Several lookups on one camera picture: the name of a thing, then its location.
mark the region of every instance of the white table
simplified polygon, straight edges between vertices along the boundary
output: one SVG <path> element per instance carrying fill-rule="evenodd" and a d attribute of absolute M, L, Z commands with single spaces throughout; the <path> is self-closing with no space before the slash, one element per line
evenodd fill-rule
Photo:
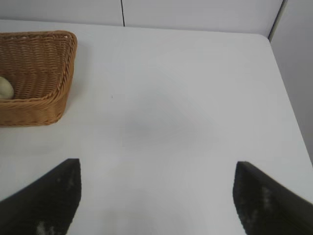
<path fill-rule="evenodd" d="M 67 158 L 83 195 L 69 235 L 243 235 L 232 200 L 249 161 L 313 202 L 313 169 L 266 38 L 0 21 L 78 38 L 62 119 L 0 128 L 0 200 Z"/>

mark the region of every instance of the wicker basket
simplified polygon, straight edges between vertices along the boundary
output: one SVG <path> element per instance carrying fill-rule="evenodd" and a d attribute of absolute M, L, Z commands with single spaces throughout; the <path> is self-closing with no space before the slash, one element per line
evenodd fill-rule
<path fill-rule="evenodd" d="M 71 85 L 77 40 L 66 31 L 0 33 L 0 76 L 14 98 L 0 100 L 0 125 L 57 122 Z"/>

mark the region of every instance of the basket rim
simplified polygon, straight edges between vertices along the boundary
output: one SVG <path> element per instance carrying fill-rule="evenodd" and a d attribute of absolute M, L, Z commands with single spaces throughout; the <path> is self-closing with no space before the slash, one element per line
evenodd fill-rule
<path fill-rule="evenodd" d="M 5 106 L 5 105 L 14 105 L 15 108 L 16 106 L 22 105 L 23 107 L 25 104 L 29 105 L 36 105 L 36 104 L 41 104 L 43 101 L 48 101 L 51 99 L 51 104 L 57 102 L 59 99 L 62 98 L 62 96 L 66 93 L 66 91 L 63 90 L 64 86 L 66 83 L 70 82 L 68 80 L 65 80 L 64 72 L 66 68 L 69 66 L 69 57 L 72 54 L 75 56 L 76 53 L 76 48 L 77 48 L 77 38 L 75 34 L 72 32 L 66 31 L 66 30 L 54 30 L 54 31 L 33 31 L 33 32 L 5 32 L 5 33 L 0 33 L 0 38 L 5 38 L 5 37 L 24 37 L 24 36 L 34 36 L 34 37 L 45 37 L 47 35 L 60 35 L 60 34 L 66 34 L 68 36 L 68 41 L 67 41 L 67 46 L 73 45 L 74 50 L 71 51 L 70 53 L 66 54 L 65 62 L 63 64 L 63 69 L 60 74 L 60 79 L 58 81 L 58 84 L 56 88 L 51 91 L 50 93 L 46 94 L 43 97 L 38 97 L 38 98 L 30 98 L 30 99 L 0 99 L 0 107 Z"/>

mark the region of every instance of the white wall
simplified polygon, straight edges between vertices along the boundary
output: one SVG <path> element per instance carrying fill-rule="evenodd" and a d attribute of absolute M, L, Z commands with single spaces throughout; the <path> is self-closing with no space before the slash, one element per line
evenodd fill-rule
<path fill-rule="evenodd" d="M 124 0 L 126 26 L 268 36 L 282 0 Z"/>
<path fill-rule="evenodd" d="M 313 1 L 289 0 L 271 42 L 313 160 Z"/>
<path fill-rule="evenodd" d="M 0 19 L 123 25 L 120 0 L 0 0 Z"/>
<path fill-rule="evenodd" d="M 282 0 L 123 0 L 126 26 L 268 36 Z M 122 25 L 120 0 L 0 0 L 0 19 Z"/>

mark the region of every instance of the brown basket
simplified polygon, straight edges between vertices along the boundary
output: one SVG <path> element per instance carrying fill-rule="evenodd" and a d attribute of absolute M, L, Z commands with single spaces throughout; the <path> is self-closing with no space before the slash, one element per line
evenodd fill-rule
<path fill-rule="evenodd" d="M 0 125 L 57 122 L 71 85 L 77 39 L 66 31 L 0 33 L 0 76 L 14 98 L 0 100 Z"/>

